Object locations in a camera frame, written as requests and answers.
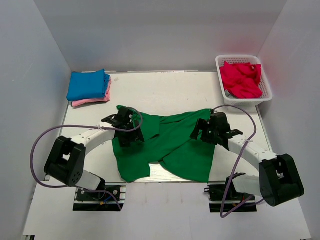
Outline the green t shirt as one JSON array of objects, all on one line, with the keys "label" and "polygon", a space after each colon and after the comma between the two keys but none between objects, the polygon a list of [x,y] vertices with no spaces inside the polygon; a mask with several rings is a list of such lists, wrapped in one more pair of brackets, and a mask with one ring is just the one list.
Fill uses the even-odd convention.
[{"label": "green t shirt", "polygon": [[158,163],[171,174],[189,181],[208,182],[215,146],[190,138],[198,119],[208,119],[209,109],[170,116],[142,113],[144,142],[121,147],[112,140],[113,153],[121,178],[134,182],[151,175],[150,164]]}]

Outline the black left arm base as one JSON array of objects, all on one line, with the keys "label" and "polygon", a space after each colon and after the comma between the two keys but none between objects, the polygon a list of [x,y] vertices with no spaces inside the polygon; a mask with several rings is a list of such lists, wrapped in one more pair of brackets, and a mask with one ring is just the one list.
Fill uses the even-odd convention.
[{"label": "black left arm base", "polygon": [[124,183],[106,183],[103,192],[88,192],[77,189],[74,196],[75,212],[120,212],[126,199]]}]

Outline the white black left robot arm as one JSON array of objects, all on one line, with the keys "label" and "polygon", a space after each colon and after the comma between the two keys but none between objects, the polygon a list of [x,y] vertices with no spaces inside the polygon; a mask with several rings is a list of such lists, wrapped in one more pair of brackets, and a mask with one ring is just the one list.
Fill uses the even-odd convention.
[{"label": "white black left robot arm", "polygon": [[141,126],[143,118],[132,107],[122,106],[117,114],[107,116],[96,126],[76,125],[87,129],[73,137],[59,136],[52,147],[44,172],[68,187],[88,191],[99,200],[105,196],[105,180],[84,170],[86,155],[106,142],[117,139],[120,147],[144,142]]}]

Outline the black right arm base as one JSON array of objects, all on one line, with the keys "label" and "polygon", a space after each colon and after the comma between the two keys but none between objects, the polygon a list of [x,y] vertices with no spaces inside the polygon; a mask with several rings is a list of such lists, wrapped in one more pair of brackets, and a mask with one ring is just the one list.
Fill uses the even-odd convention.
[{"label": "black right arm base", "polygon": [[[204,193],[208,195],[209,199],[209,212],[210,213],[220,213],[222,200],[225,192],[225,184],[209,184],[204,188]],[[231,211],[233,208],[238,206],[244,200],[249,198],[250,195],[247,193],[238,193],[230,187],[228,194],[226,196],[223,213]],[[255,205],[256,199],[253,196],[248,202],[243,206],[236,209],[236,213],[253,213],[257,212],[257,206]]]}]

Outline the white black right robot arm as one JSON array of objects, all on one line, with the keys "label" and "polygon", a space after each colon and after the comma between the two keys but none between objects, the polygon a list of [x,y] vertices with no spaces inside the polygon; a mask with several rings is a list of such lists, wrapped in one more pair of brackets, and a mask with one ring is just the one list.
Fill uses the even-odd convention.
[{"label": "white black right robot arm", "polygon": [[190,138],[222,146],[258,171],[258,176],[233,171],[225,180],[223,200],[236,200],[242,195],[253,195],[262,197],[268,205],[275,207],[305,193],[292,156],[279,155],[259,147],[240,130],[231,129],[223,112],[212,112],[208,120],[199,118]]}]

